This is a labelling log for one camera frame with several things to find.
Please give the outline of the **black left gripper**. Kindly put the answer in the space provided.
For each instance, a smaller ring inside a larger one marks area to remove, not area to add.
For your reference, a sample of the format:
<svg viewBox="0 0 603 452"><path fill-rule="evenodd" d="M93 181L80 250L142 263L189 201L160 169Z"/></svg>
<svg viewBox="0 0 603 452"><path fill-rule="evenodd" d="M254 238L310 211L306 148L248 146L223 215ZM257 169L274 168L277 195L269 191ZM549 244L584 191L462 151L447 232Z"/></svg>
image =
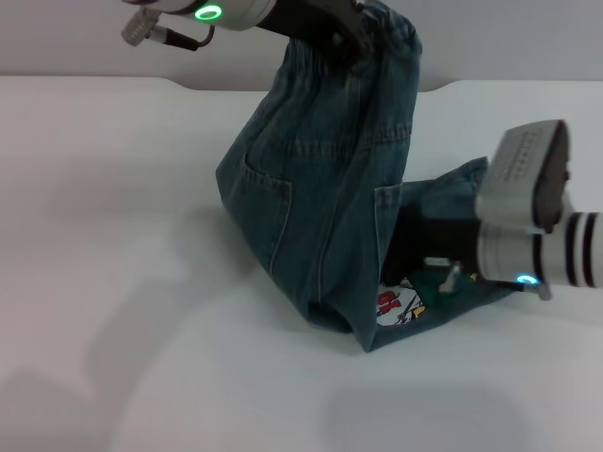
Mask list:
<svg viewBox="0 0 603 452"><path fill-rule="evenodd" d="M372 26L356 0L276 0L257 27L327 50L327 61L349 71L373 51Z"/></svg>

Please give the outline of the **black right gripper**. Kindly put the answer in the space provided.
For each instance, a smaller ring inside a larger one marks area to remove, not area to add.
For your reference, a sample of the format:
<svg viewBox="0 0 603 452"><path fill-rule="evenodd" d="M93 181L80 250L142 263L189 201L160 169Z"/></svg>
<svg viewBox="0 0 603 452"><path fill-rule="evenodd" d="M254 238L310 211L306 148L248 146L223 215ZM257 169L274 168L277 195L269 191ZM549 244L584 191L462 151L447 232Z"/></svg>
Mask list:
<svg viewBox="0 0 603 452"><path fill-rule="evenodd" d="M426 259L447 259L463 270L478 269L481 222L473 218L428 218L416 203L402 207L383 264L383 282L396 285L427 267Z"/></svg>

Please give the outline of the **blue denim shorts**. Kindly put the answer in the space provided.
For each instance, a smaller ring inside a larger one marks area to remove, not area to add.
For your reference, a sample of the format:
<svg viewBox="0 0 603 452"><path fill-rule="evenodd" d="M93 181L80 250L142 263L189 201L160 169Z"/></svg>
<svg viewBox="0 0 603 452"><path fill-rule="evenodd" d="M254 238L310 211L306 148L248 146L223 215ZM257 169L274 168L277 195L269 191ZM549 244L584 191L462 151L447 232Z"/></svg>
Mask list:
<svg viewBox="0 0 603 452"><path fill-rule="evenodd" d="M221 160L222 203L251 251L310 323L373 351L507 297L465 272L448 294L442 270L392 282L422 219L471 220L488 169L477 158L431 180L404 178L422 45L414 25L379 0L361 17L371 55L338 71L292 40L267 96Z"/></svg>

